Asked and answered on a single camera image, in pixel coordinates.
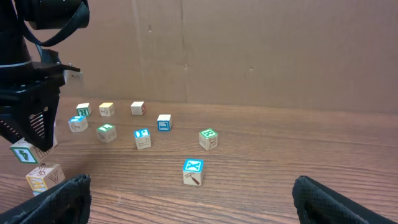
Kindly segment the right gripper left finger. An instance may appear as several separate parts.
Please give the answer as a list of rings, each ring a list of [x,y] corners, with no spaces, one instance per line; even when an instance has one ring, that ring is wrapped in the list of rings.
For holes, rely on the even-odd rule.
[[[78,174],[1,214],[7,224],[86,224],[91,211],[91,179]]]

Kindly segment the white block green number side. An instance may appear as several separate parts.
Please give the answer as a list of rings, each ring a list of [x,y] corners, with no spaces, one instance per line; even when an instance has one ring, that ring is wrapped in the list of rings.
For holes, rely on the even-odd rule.
[[[53,136],[53,147],[48,151],[41,151],[33,144],[27,142],[24,138],[21,138],[10,146],[10,150],[17,157],[18,161],[23,164],[40,164],[46,157],[48,157],[52,149],[57,144],[57,138]]]

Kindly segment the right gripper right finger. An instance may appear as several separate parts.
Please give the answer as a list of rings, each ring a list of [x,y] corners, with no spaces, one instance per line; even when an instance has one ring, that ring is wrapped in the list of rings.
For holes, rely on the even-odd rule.
[[[396,224],[304,175],[292,196],[301,224]]]

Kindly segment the blue letter P block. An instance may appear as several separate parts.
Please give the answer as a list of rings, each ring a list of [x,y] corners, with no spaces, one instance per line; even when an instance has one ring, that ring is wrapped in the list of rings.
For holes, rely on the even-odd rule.
[[[137,149],[145,149],[151,147],[150,132],[147,128],[134,131],[134,138]]]

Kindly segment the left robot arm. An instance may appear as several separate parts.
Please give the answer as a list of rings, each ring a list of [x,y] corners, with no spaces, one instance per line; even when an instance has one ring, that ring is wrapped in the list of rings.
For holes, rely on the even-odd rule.
[[[1,136],[53,147],[61,86],[80,69],[51,47],[90,21],[87,0],[1,1]]]

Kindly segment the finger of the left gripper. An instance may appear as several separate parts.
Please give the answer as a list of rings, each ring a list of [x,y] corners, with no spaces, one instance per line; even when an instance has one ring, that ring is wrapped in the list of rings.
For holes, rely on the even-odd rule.
[[[42,151],[53,147],[58,94],[26,95],[1,100],[1,136],[11,143],[21,139]]]

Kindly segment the wooden block airplane drawing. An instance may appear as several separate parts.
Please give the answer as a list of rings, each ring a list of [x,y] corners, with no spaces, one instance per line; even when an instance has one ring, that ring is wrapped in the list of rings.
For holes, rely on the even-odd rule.
[[[44,192],[65,180],[60,164],[44,162],[26,175],[34,192]]]

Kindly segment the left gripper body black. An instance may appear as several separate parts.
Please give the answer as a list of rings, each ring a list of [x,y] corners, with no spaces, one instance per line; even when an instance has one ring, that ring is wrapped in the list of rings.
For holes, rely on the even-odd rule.
[[[60,87],[72,65],[33,62],[1,62],[1,114],[56,114]]]

